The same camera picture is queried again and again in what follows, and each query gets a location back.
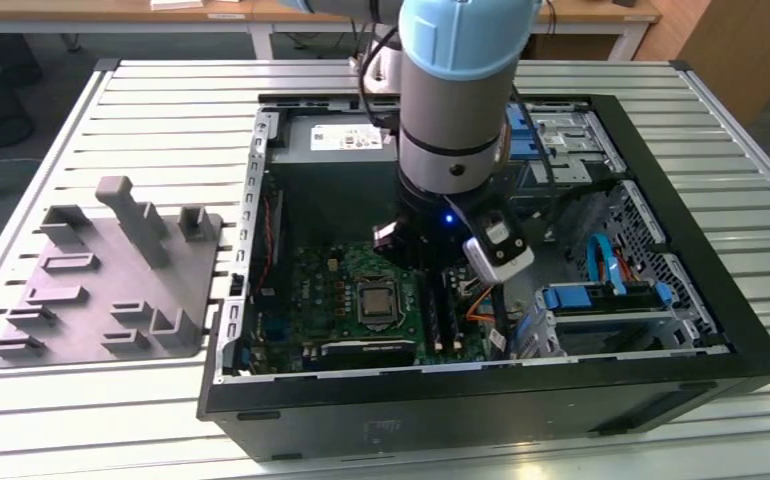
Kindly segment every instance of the wooden table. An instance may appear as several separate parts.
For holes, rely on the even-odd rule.
[[[554,0],[557,34],[613,34],[609,60],[629,60],[648,25],[660,18],[649,0],[634,8],[608,0]],[[533,33],[548,30],[549,9],[541,8]],[[270,34],[349,32],[347,19],[307,15],[278,0],[210,0],[203,8],[153,12],[147,0],[0,0],[0,33],[249,33],[258,60],[273,58]]]

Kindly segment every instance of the motherboard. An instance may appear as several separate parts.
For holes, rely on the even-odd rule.
[[[458,299],[473,293],[471,272],[459,267],[443,275],[459,310]],[[434,319],[423,313],[418,274],[395,268],[367,242],[295,248],[290,285],[289,308],[266,311],[261,319],[270,371],[483,360],[479,326],[458,329],[443,348]]]

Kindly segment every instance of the sticker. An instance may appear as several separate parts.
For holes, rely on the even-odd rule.
[[[495,331],[495,328],[490,329],[490,334],[487,335],[487,340],[501,351],[505,351],[505,337]]]
[[[243,20],[245,16],[241,13],[210,13],[206,18],[209,20]]]
[[[381,130],[362,125],[315,125],[310,130],[309,149],[381,150]]]

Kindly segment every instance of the wire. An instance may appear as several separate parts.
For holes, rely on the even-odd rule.
[[[486,322],[495,324],[495,319],[487,315],[470,315],[466,319],[471,322]]]
[[[330,49],[327,50],[326,53],[334,52],[337,50],[337,48],[339,48],[339,43],[342,43],[342,38],[345,38],[345,32],[339,33],[339,37],[335,39],[335,42],[333,43],[333,46],[330,47]],[[315,58],[318,60],[323,59],[325,54],[322,53],[319,55],[315,55]]]
[[[544,150],[544,143],[541,142],[541,134],[538,133],[538,129],[534,126],[534,122],[531,121],[531,116],[529,115],[529,111],[526,110],[526,104],[522,101],[522,97],[519,96],[519,92],[517,91],[517,87],[511,83],[511,99],[517,104],[517,109],[519,110],[519,115],[522,116],[522,120],[526,123],[526,128],[531,132],[531,142],[534,143],[534,148],[538,152],[538,160],[541,161],[541,165],[544,166],[544,172],[546,173],[546,185],[549,188],[549,194],[552,197],[556,196],[556,175],[553,174],[553,166],[549,164],[549,157],[546,156],[546,150]]]
[[[556,35],[556,5],[553,5],[553,0],[546,0],[546,6],[549,7],[549,28],[548,35]]]
[[[374,26],[375,24],[371,24],[371,37],[374,38]],[[381,124],[381,120],[371,114],[371,107],[369,106],[369,99],[366,98],[366,87],[363,85],[363,77],[366,76],[366,71],[369,70],[369,64],[371,63],[371,59],[377,56],[378,53],[381,53],[381,50],[383,49],[383,47],[386,46],[386,42],[389,42],[389,39],[393,38],[393,35],[395,35],[395,32],[398,31],[398,27],[393,26],[393,28],[389,29],[389,32],[386,32],[386,34],[383,34],[383,36],[381,37],[381,40],[378,40],[377,45],[374,46],[374,48],[371,49],[371,52],[369,52],[369,54],[363,57],[362,59],[362,64],[359,66],[359,71],[357,72],[357,89],[358,89],[358,94],[359,94],[359,101],[362,102],[362,109],[366,112],[366,118],[369,118],[369,123],[371,124],[371,126],[381,128],[382,124]]]
[[[267,276],[267,270],[271,267],[271,249],[273,249],[273,240],[271,240],[271,206],[267,202],[267,198],[262,197],[262,201],[265,202],[265,268],[262,268],[262,275],[259,276],[259,282],[257,283],[255,290],[253,291],[253,295],[259,293],[262,290],[262,284],[265,283],[265,277]]]
[[[490,287],[487,287],[485,289],[483,292],[481,292],[481,294],[478,295],[478,298],[475,298],[475,301],[473,302],[473,305],[470,305],[470,307],[466,309],[466,319],[467,320],[473,320],[473,318],[470,317],[477,317],[477,318],[482,318],[482,319],[489,319],[490,321],[493,320],[489,317],[485,317],[482,315],[474,315],[475,313],[475,309],[478,308],[478,304],[481,303],[481,301],[485,299],[485,297],[487,296],[487,294],[490,293]]]
[[[4,158],[3,160],[0,160],[0,165],[4,163],[16,163],[16,162],[40,163],[42,160],[39,160],[38,158]]]
[[[626,260],[624,259],[624,253],[621,252],[621,248],[614,247],[612,251],[614,252],[614,257],[618,259],[618,264],[621,266],[621,273],[626,277],[625,280],[628,282],[632,280],[638,281],[640,280],[638,275],[636,275],[636,272],[633,272],[629,263],[626,263]]]
[[[289,40],[291,40],[291,43],[294,43],[295,50],[306,50],[309,48],[309,46],[302,41],[294,38],[291,33],[283,33],[283,35],[289,38]]]
[[[363,28],[366,28],[365,23],[359,26],[361,34]],[[351,51],[351,57],[357,58],[357,53],[359,52],[359,35],[357,35],[357,24],[354,23],[353,18],[351,18],[351,38],[354,39],[354,50]]]

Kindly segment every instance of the white table leg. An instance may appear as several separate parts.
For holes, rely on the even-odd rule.
[[[609,52],[609,59],[614,61],[629,61],[636,55],[636,50],[638,49],[638,44],[648,31],[646,22],[641,23],[628,23],[624,27],[624,33],[618,35],[614,41],[614,46],[612,47],[612,52]]]
[[[273,25],[269,23],[250,23],[247,25],[250,40],[253,40],[253,53],[257,60],[273,60],[271,31]]]

